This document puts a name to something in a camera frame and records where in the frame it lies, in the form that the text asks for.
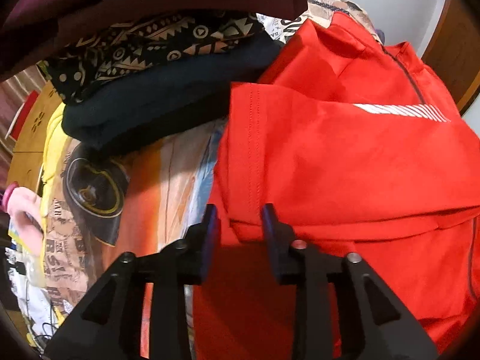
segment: black fabric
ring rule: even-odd
[[[227,54],[200,55],[152,67],[66,105],[62,127],[102,152],[125,154],[173,133],[225,116],[230,83],[255,82],[280,52],[267,33]]]
[[[5,247],[0,246],[0,302],[7,310],[20,311],[18,301],[11,292],[11,282],[8,278],[8,270],[13,268],[5,258]]]
[[[79,144],[63,173],[63,195],[82,234],[114,246],[128,179],[116,162]]]
[[[88,100],[101,86],[152,66],[225,53],[263,31],[255,13],[188,10],[114,24],[45,61],[66,104]]]

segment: black and gold patterned fabric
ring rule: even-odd
[[[226,53],[263,31],[254,13],[191,10],[118,23],[66,46],[43,66],[66,104],[87,100],[100,86],[152,66]]]
[[[114,246],[129,182],[124,167],[80,143],[62,176],[63,195],[75,222],[84,233],[90,231]]]

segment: red jacket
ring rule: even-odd
[[[342,13],[308,20],[258,84],[232,86],[198,359],[290,358],[294,293],[258,243],[265,203],[321,250],[360,253],[443,350],[480,295],[479,149],[408,43],[383,48]]]

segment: yellow fabric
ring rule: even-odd
[[[63,119],[63,109],[65,108],[64,103],[60,103],[57,109],[53,112],[49,123],[46,127],[46,138],[45,138],[45,147],[43,149],[43,195],[42,201],[40,202],[40,216],[41,216],[41,226],[42,230],[45,233],[47,230],[47,215],[49,213],[50,201],[51,201],[51,192],[53,186],[53,180],[55,178],[55,172],[59,162],[62,159],[63,148],[66,144],[66,141],[70,138],[67,134],[63,132],[62,129],[62,119]],[[45,241],[46,237],[43,237],[43,246],[40,253],[40,265],[43,269],[43,260],[45,258]]]
[[[34,348],[37,347],[32,335],[30,333],[27,333],[27,341],[28,341],[28,345],[30,345],[31,347],[34,347]]]
[[[65,321],[65,317],[56,307],[54,307],[53,310],[55,312],[55,316],[57,317],[58,325],[60,326],[63,323],[63,321]]]

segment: printed fabric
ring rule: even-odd
[[[180,58],[226,53],[261,31],[256,15],[247,12],[167,13],[111,25],[68,45],[43,66],[62,100],[77,104],[113,80]]]
[[[278,56],[267,33],[234,50],[183,58],[100,88],[87,102],[66,105],[64,131],[102,154],[123,154],[229,113],[230,83],[254,83]]]
[[[410,44],[383,47],[343,12],[305,21],[258,83],[232,87],[198,359],[291,357],[295,288],[272,275],[266,203],[322,252],[359,253],[444,351],[480,296],[479,143]]]
[[[279,19],[261,14],[257,14],[257,17],[272,39],[286,43],[306,19],[320,24],[323,28],[328,28],[332,22],[333,14],[343,12],[362,25],[378,43],[382,43],[367,12],[357,4],[349,0],[307,0],[307,3],[308,9],[295,20]]]
[[[58,96],[50,81],[48,81],[45,88],[53,92],[52,96]],[[42,229],[44,231],[47,228],[47,216],[50,210],[52,185],[55,180],[55,175],[57,174],[58,165],[62,162],[65,143],[70,139],[62,129],[65,104],[61,101],[58,102],[58,108],[53,112],[46,127],[45,146],[43,149],[43,193],[40,202],[40,216]]]
[[[75,139],[65,142],[56,174],[50,179],[43,259],[45,289],[60,322],[124,251],[137,256],[156,253],[201,221],[224,125],[224,121],[210,122],[127,156],[115,157],[111,164],[101,163],[99,173],[103,174],[99,178],[94,177],[98,172],[94,157],[78,154],[82,144]],[[82,162],[82,167],[73,169],[80,177],[67,186],[69,167]],[[121,212],[113,218],[92,218],[92,212],[97,213],[92,206],[105,209],[112,203],[116,205],[117,200],[111,199],[114,185],[122,191],[119,184],[125,182],[116,175],[119,169],[128,181],[123,204],[119,204]],[[147,287],[142,327],[144,355],[148,354],[150,296]],[[191,297],[187,297],[187,304],[193,346]]]

